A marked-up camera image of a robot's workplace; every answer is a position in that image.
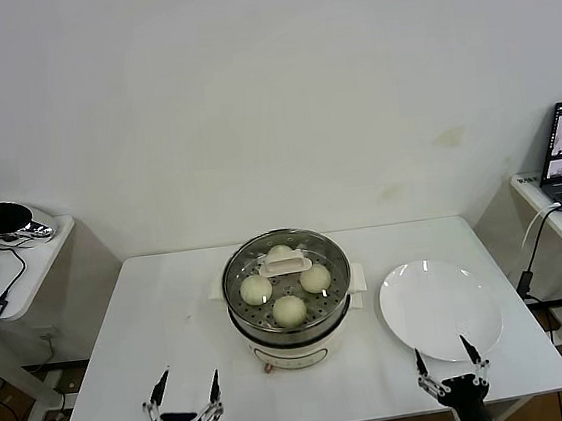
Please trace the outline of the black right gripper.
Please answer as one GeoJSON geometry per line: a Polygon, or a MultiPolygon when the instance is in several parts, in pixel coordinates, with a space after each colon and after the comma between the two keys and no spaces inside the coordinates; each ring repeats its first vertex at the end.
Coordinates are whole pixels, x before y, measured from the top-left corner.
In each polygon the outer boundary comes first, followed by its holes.
{"type": "Polygon", "coordinates": [[[494,421],[484,405],[490,389],[488,384],[489,361],[462,335],[459,336],[475,370],[474,375],[444,379],[431,376],[421,353],[414,349],[418,385],[430,396],[438,395],[439,403],[453,409],[460,421],[494,421]]]}

